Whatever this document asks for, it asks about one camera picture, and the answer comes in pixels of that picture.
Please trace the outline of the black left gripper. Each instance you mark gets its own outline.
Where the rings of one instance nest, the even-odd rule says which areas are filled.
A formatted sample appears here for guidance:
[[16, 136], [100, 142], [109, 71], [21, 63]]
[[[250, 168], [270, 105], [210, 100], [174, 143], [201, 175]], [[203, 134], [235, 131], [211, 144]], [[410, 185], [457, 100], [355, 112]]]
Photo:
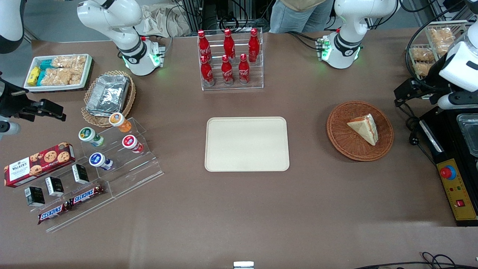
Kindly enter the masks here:
[[399, 85], [394, 90], [396, 108], [406, 104], [410, 99], [429, 94], [437, 94], [438, 97], [448, 94], [448, 81], [442, 77], [426, 77], [423, 80], [408, 78], [407, 83]]

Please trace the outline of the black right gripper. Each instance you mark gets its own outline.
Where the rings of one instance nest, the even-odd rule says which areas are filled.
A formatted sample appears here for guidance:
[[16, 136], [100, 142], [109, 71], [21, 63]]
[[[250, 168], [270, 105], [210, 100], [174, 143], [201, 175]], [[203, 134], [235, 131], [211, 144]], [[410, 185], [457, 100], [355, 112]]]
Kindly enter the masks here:
[[[0, 115], [5, 118], [22, 118], [27, 121], [34, 122], [35, 114], [31, 114], [28, 110], [33, 103], [27, 97], [29, 90], [5, 81], [1, 82], [0, 97]], [[55, 118], [60, 121], [66, 121], [66, 114], [63, 112], [64, 107], [47, 99], [41, 99], [37, 102], [37, 115], [41, 117]]]

